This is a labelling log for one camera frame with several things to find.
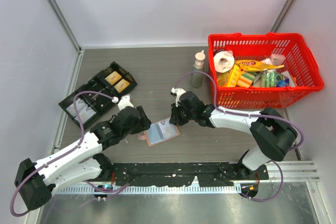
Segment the pink card holder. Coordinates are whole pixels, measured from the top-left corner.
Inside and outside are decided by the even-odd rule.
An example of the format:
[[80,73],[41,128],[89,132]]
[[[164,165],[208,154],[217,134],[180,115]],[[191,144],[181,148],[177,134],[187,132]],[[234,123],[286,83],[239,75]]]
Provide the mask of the pink card holder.
[[170,123],[170,118],[157,121],[150,125],[148,130],[138,134],[138,139],[146,141],[148,146],[157,145],[172,138],[178,137],[180,132],[176,125]]

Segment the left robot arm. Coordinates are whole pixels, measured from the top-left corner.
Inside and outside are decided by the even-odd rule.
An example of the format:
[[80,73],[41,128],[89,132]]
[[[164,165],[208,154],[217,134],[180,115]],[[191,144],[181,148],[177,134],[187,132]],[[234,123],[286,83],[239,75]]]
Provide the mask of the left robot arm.
[[41,207],[51,198],[49,183],[57,174],[76,162],[117,145],[129,134],[138,134],[148,130],[150,125],[151,121],[141,106],[136,108],[127,106],[111,120],[97,123],[78,141],[58,153],[36,162],[32,162],[30,158],[23,160],[19,164],[14,182],[16,191],[11,201],[12,215],[22,215],[14,211],[14,201],[18,194],[28,211]]

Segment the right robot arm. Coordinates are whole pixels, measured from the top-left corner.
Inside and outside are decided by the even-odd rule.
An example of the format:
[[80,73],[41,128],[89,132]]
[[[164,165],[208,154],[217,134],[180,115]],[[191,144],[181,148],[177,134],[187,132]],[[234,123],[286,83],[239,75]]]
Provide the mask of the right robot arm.
[[247,112],[206,105],[195,93],[181,88],[172,88],[171,95],[175,97],[171,124],[182,126],[194,121],[202,127],[232,129],[253,136],[257,147],[247,150],[237,163],[236,173],[242,179],[250,179],[269,161],[283,161],[298,137],[297,130],[273,108]]

